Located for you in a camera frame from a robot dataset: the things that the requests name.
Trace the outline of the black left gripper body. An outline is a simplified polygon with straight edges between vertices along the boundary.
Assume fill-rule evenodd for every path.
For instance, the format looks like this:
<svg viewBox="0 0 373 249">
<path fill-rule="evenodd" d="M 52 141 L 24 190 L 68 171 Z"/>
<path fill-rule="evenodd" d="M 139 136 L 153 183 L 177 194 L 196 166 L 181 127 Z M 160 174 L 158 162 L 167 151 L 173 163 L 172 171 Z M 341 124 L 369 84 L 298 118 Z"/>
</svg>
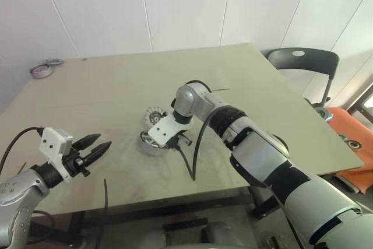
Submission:
<svg viewBox="0 0 373 249">
<path fill-rule="evenodd" d="M 84 177 L 90 175 L 85 159 L 77 150 L 71 150 L 68 155 L 63 156 L 62 163 L 71 177 L 76 177 L 78 174 L 82 174 Z"/>
</svg>

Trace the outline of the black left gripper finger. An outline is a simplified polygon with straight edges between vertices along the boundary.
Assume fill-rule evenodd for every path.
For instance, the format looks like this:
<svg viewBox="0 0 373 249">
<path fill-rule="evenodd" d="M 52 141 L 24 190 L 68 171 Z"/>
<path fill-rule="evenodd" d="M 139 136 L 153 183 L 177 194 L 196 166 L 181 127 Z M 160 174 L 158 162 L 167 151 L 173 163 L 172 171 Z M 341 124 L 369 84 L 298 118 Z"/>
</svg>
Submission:
<svg viewBox="0 0 373 249">
<path fill-rule="evenodd" d="M 109 149 L 112 142 L 107 141 L 102 144 L 99 144 L 97 147 L 95 147 L 91 152 L 83 158 L 83 164 L 84 165 L 91 165 L 95 161 L 97 161 L 99 158 L 101 158 L 105 152 Z"/>
<path fill-rule="evenodd" d="M 87 135 L 74 142 L 71 147 L 74 148 L 74 150 L 85 150 L 86 148 L 91 146 L 100 136 L 101 134 Z"/>
</svg>

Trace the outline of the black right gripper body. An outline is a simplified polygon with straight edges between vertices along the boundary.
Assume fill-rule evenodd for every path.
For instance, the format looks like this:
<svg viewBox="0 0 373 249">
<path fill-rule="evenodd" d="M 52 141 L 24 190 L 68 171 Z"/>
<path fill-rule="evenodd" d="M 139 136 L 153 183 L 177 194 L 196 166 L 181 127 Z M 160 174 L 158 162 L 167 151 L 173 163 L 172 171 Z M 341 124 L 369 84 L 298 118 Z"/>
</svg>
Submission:
<svg viewBox="0 0 373 249">
<path fill-rule="evenodd" d="M 166 143 L 166 148 L 174 149 L 174 150 L 181 150 L 182 145 L 191 146 L 192 142 L 193 141 L 185 135 L 185 132 L 180 132 L 176 134 L 176 136 L 173 136 Z"/>
</svg>

